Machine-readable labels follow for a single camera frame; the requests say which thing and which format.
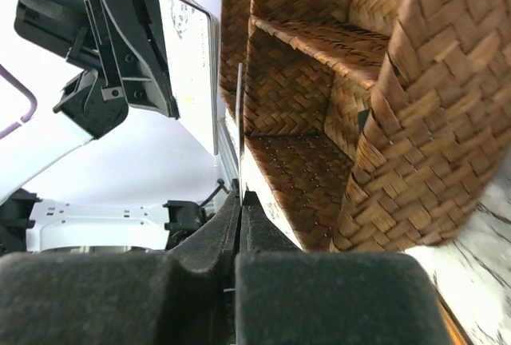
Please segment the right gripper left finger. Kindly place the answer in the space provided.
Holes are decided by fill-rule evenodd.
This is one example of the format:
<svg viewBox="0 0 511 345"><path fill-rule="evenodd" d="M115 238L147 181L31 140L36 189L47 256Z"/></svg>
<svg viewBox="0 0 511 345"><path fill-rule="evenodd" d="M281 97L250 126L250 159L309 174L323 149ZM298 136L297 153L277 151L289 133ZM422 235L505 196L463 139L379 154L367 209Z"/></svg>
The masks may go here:
<svg viewBox="0 0 511 345"><path fill-rule="evenodd" d="M4 344L227 344L231 192L168 252L14 253L1 260Z"/></svg>

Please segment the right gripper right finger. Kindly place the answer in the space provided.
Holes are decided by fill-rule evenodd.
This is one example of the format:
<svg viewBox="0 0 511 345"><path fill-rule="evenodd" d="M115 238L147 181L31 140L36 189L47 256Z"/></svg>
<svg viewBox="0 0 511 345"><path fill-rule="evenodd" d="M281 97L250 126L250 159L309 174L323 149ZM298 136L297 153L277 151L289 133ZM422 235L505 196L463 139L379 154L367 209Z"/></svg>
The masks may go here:
<svg viewBox="0 0 511 345"><path fill-rule="evenodd" d="M236 257L239 344L448 344L419 262L402 253L302 252L247 192Z"/></svg>

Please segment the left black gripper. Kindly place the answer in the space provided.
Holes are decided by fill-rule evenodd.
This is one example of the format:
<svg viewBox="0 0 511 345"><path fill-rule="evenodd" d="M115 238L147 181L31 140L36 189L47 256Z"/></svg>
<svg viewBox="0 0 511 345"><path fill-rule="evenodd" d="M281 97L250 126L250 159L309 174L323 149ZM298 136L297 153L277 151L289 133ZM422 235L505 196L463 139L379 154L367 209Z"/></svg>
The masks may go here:
<svg viewBox="0 0 511 345"><path fill-rule="evenodd" d="M159 0L18 0L14 30L82 70L53 111L94 139L125 120L127 104L180 118Z"/></svg>

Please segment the yellow leather card holder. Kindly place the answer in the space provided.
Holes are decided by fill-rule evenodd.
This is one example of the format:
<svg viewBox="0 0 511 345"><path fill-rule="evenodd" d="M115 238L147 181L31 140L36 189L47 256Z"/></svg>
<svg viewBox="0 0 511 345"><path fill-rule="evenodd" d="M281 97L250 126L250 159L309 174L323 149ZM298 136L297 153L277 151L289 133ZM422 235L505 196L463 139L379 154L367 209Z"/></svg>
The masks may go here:
<svg viewBox="0 0 511 345"><path fill-rule="evenodd" d="M442 319L450 335L451 343L453 345L470 345L470 341L467 338L467 335L448 308L445 300L441 297L440 294L437 294L437 298L440 312L442 314Z"/></svg>

